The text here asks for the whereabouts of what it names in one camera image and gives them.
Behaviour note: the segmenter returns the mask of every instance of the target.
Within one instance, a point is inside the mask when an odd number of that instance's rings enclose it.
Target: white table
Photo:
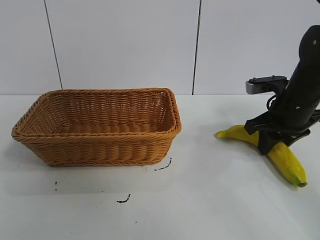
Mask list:
[[[299,189],[254,147],[214,137],[268,97],[177,96],[182,132],[162,162],[53,168],[10,136],[37,96],[0,96],[0,239],[320,239],[320,124],[291,147],[307,172]]]

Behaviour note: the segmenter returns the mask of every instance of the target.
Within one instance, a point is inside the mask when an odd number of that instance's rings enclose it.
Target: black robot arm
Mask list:
[[[309,135],[309,128],[320,120],[320,110],[316,110],[320,103],[320,25],[304,34],[299,58],[290,81],[271,76],[246,82],[248,94],[275,93],[267,102],[268,111],[244,126],[250,135],[259,131],[258,149],[263,155],[278,142],[290,146]]]

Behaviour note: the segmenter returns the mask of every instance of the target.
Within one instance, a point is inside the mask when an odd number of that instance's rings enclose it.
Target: banana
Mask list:
[[[235,125],[227,130],[219,131],[216,134],[218,139],[231,138],[240,141],[245,141],[258,146],[259,132],[249,135],[244,128],[244,125]],[[274,165],[279,169],[285,179],[298,187],[305,187],[307,176],[304,167],[301,165],[296,156],[283,142],[277,143],[267,154]]]

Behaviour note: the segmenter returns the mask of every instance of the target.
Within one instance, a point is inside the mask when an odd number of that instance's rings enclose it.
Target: cable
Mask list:
[[[271,108],[271,106],[270,106],[270,102],[273,100],[273,99],[275,99],[277,97],[277,95],[273,95],[272,97],[270,97],[269,99],[268,99],[268,101],[266,102],[266,108],[268,109],[268,110],[270,110],[270,108]]]

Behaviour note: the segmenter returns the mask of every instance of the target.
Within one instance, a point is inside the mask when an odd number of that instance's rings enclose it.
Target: woven basket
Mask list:
[[[181,122],[167,88],[57,90],[40,96],[12,137],[50,166],[160,162]]]

